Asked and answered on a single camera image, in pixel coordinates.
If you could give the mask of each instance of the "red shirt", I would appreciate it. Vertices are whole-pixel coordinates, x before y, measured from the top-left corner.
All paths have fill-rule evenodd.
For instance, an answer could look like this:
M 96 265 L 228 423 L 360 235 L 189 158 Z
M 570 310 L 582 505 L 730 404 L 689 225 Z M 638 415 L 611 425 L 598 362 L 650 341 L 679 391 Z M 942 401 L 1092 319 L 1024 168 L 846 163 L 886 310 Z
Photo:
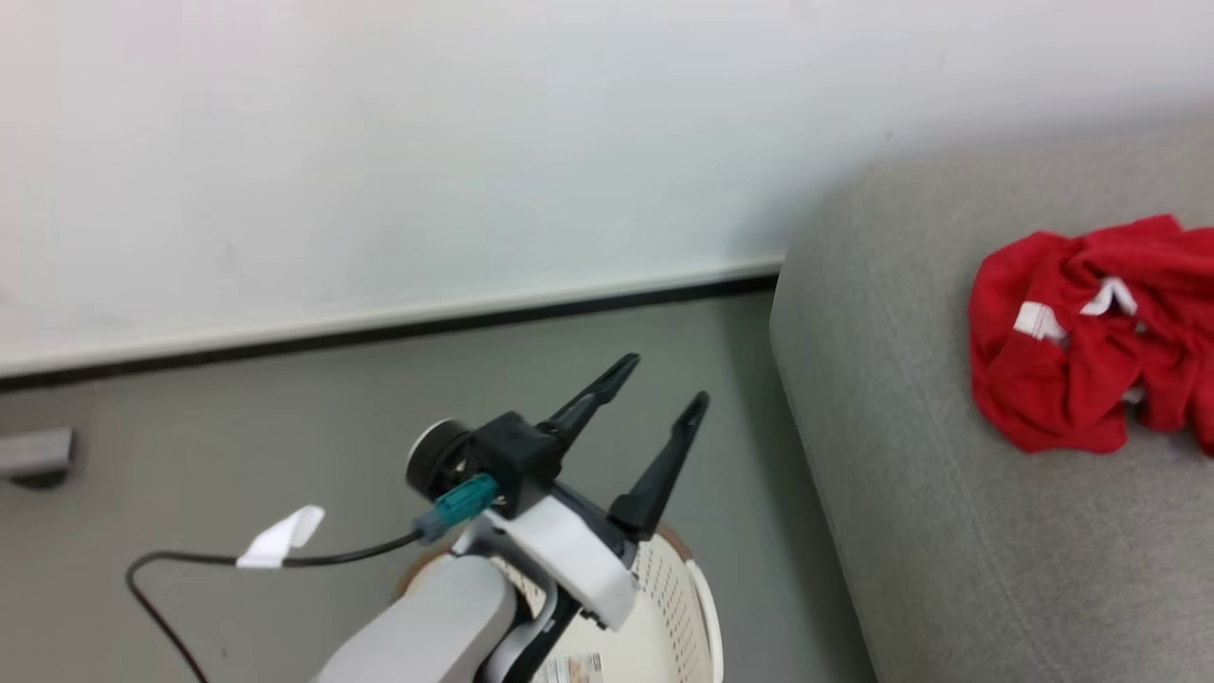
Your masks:
M 1028 453 L 1110 454 L 1139 421 L 1191 425 L 1214 456 L 1214 228 L 1153 216 L 1033 233 L 982 261 L 970 295 L 978 409 Z

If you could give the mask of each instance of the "gray sofa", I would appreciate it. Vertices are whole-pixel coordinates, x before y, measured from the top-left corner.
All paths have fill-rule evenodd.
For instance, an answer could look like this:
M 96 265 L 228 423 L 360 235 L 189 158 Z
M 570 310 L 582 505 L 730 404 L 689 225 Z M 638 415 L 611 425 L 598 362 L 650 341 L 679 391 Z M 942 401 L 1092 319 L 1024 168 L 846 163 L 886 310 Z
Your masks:
M 881 683 L 1214 681 L 1214 461 L 1029 457 L 970 400 L 982 257 L 1157 212 L 1214 224 L 1214 125 L 878 169 L 790 250 L 772 343 Z

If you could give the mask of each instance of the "white laundry basket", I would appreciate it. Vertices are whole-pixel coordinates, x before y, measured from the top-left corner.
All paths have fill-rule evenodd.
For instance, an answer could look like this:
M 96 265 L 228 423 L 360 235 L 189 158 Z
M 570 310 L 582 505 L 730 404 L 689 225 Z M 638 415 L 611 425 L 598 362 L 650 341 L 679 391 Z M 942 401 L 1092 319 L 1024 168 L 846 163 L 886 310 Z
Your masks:
M 421 558 L 398 586 L 416 590 L 437 568 L 446 551 Z M 544 602 L 539 588 L 507 564 L 494 559 L 527 597 L 532 611 Z M 603 683 L 721 683 L 725 660 L 713 593 L 687 547 L 668 527 L 641 543 L 632 573 L 641 593 L 619 632 L 575 619 L 552 655 L 599 655 Z

